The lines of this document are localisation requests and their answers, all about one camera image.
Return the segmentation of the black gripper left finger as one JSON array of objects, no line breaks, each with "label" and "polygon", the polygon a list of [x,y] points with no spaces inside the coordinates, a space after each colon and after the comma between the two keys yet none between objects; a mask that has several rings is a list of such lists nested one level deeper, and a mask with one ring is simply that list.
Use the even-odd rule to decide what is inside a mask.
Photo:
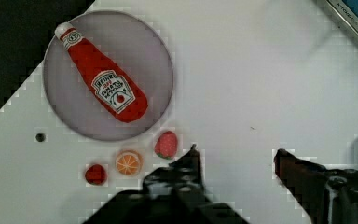
[{"label": "black gripper left finger", "polygon": [[201,156],[196,144],[167,167],[159,167],[147,175],[142,183],[142,192],[152,198],[168,196],[174,189],[180,188],[204,191]]}]

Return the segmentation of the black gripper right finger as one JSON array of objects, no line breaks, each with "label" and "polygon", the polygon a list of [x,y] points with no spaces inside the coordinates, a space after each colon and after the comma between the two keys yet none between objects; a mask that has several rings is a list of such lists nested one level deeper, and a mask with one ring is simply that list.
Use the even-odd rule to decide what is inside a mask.
[{"label": "black gripper right finger", "polygon": [[328,169],[282,148],[274,164],[276,176],[312,224],[358,224],[358,170]]}]

